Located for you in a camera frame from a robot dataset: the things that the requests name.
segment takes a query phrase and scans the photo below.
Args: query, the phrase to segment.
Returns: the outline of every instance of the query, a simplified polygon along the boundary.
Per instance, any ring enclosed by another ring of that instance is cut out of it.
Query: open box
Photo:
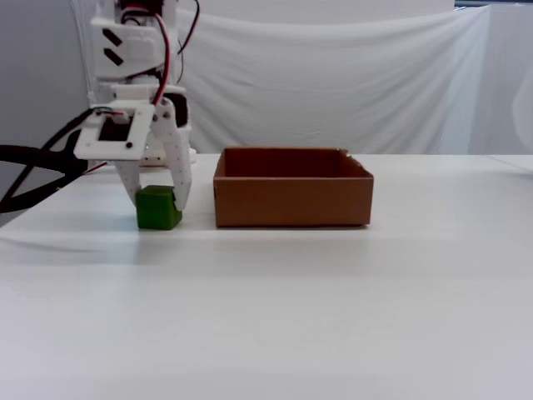
[[[228,147],[213,185],[220,228],[370,223],[374,177],[347,150]]]

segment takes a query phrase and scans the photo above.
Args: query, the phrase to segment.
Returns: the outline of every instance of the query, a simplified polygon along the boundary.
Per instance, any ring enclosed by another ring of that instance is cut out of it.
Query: white backdrop
[[[385,22],[203,15],[186,54],[192,145],[466,153],[486,8]]]
[[[85,34],[94,0],[71,1]],[[182,81],[193,145],[527,153],[511,104],[533,60],[533,7],[409,1],[202,0]],[[179,15],[183,37],[192,14]]]

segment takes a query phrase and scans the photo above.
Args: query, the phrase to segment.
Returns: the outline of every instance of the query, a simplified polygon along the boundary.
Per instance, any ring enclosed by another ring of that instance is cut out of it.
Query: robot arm
[[[113,160],[135,203],[139,163],[147,143],[158,141],[182,210],[191,188],[191,125],[184,89],[173,86],[180,69],[176,0],[99,0],[91,21],[97,78],[110,83],[115,100],[82,126],[74,149],[81,159]]]

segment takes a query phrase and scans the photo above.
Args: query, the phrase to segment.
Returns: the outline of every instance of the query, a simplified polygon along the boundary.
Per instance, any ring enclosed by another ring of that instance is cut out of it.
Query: green cube
[[[170,231],[182,220],[174,206],[172,186],[146,186],[136,195],[137,225],[143,229]]]

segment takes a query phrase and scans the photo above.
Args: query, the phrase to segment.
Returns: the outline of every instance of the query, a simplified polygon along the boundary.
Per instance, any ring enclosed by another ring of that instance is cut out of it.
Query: white table
[[[217,156],[172,232],[111,169],[0,229],[0,398],[533,398],[533,170],[358,159],[366,229],[216,230]]]

